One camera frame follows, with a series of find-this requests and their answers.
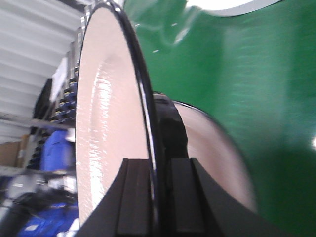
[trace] corrugated wall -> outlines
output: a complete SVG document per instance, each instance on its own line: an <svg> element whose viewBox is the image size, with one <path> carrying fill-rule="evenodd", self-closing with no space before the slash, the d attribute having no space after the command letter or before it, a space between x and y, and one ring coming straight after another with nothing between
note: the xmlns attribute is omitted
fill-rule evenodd
<svg viewBox="0 0 316 237"><path fill-rule="evenodd" d="M0 112L31 117L46 81L70 50L82 13L56 0L0 0ZM28 128L0 122L0 143Z"/></svg>

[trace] cardboard box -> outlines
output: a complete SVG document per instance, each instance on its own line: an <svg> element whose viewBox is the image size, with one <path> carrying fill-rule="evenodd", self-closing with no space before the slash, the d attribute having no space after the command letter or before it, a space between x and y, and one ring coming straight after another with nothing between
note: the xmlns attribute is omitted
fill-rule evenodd
<svg viewBox="0 0 316 237"><path fill-rule="evenodd" d="M16 167L21 142L6 142L0 144L0 165Z"/></svg>

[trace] black plastic part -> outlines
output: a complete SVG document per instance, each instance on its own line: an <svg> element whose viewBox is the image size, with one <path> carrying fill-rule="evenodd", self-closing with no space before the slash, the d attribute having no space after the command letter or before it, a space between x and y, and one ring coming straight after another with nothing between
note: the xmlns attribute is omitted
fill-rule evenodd
<svg viewBox="0 0 316 237"><path fill-rule="evenodd" d="M76 237L150 236L148 168L148 160L124 159L111 187Z"/></svg>
<svg viewBox="0 0 316 237"><path fill-rule="evenodd" d="M126 179L128 159L124 159L109 190L79 229L76 237L115 237Z"/></svg>
<svg viewBox="0 0 316 237"><path fill-rule="evenodd" d="M130 159L118 221L118 236L150 234L149 164L145 159Z"/></svg>
<svg viewBox="0 0 316 237"><path fill-rule="evenodd" d="M291 236L241 205L216 183L197 159L191 160L200 197L204 197L206 201L203 211L208 226L208 237Z"/></svg>
<svg viewBox="0 0 316 237"><path fill-rule="evenodd" d="M12 205L0 207L0 236L15 237L30 218L27 209L12 202Z"/></svg>
<svg viewBox="0 0 316 237"><path fill-rule="evenodd" d="M166 159L188 158L188 137L177 108L164 94L153 96Z"/></svg>
<svg viewBox="0 0 316 237"><path fill-rule="evenodd" d="M171 173L174 207L172 236L204 236L204 221L191 161L172 158Z"/></svg>

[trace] green surface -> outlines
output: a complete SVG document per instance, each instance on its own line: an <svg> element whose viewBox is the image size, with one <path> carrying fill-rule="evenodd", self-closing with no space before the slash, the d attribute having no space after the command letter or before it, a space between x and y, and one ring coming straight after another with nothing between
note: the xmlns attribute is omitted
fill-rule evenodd
<svg viewBox="0 0 316 237"><path fill-rule="evenodd" d="M153 89L214 116L244 153L259 212L316 236L316 1L230 18L127 0Z"/></svg>

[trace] blue object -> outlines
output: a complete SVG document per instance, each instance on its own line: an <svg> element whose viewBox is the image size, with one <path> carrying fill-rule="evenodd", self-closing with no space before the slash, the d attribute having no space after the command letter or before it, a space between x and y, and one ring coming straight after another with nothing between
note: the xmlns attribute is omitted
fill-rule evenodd
<svg viewBox="0 0 316 237"><path fill-rule="evenodd" d="M70 142L66 140L67 131L55 131L46 140L39 169L54 171L67 169L73 165L75 158Z"/></svg>
<svg viewBox="0 0 316 237"><path fill-rule="evenodd" d="M59 203L31 218L18 237L55 237L60 232L66 232L76 218L77 203L72 206Z"/></svg>

